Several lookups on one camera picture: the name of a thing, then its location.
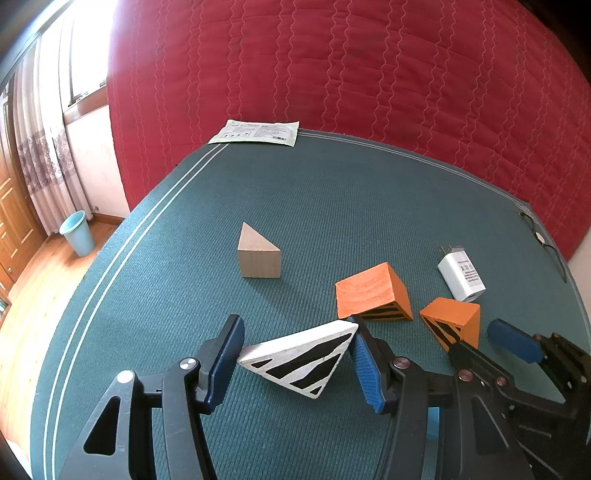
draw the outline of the wooden floor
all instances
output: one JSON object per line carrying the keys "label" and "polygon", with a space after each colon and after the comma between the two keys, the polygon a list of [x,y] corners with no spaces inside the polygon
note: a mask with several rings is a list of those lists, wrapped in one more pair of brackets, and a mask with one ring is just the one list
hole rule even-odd
{"label": "wooden floor", "polygon": [[0,429],[29,457],[31,410],[51,337],[96,254],[117,227],[91,222],[95,249],[78,258],[61,235],[49,237],[9,293],[0,327]]}

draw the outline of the orange block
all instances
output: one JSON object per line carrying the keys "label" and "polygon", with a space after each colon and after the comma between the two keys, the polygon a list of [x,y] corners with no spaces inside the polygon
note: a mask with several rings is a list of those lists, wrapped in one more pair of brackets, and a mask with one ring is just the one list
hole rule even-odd
{"label": "orange block", "polygon": [[460,340],[478,348],[480,305],[477,303],[438,298],[423,308],[420,315],[445,351]]}
{"label": "orange block", "polygon": [[337,282],[339,318],[360,314],[363,320],[412,320],[408,293],[392,267],[380,263]]}

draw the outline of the white wall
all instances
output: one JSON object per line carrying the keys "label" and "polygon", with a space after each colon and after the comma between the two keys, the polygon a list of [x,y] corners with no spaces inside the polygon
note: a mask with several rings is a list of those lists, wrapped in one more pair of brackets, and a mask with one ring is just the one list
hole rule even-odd
{"label": "white wall", "polygon": [[66,126],[72,157],[90,209],[126,217],[129,206],[113,147],[109,106]]}
{"label": "white wall", "polygon": [[591,315],[591,229],[569,262],[587,313]]}

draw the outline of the white charger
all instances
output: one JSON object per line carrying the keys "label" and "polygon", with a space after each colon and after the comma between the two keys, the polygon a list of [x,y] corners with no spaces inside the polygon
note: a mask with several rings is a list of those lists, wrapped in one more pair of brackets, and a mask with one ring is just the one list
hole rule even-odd
{"label": "white charger", "polygon": [[478,272],[462,247],[439,247],[443,260],[437,268],[458,301],[475,300],[486,290]]}

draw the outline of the wooden block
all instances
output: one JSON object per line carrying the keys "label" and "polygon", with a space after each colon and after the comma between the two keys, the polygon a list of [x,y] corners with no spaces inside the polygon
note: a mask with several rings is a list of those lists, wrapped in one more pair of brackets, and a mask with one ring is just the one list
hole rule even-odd
{"label": "wooden block", "polygon": [[480,336],[480,305],[438,298],[420,312],[425,325],[445,351],[464,340],[478,348]]}
{"label": "wooden block", "polygon": [[358,325],[335,320],[247,346],[238,364],[306,397],[317,398],[347,350]]}
{"label": "wooden block", "polygon": [[238,241],[238,263],[243,277],[281,276],[281,250],[246,223]]}
{"label": "wooden block", "polygon": [[337,282],[339,318],[361,315],[363,320],[412,320],[408,293],[392,267],[381,263]]}

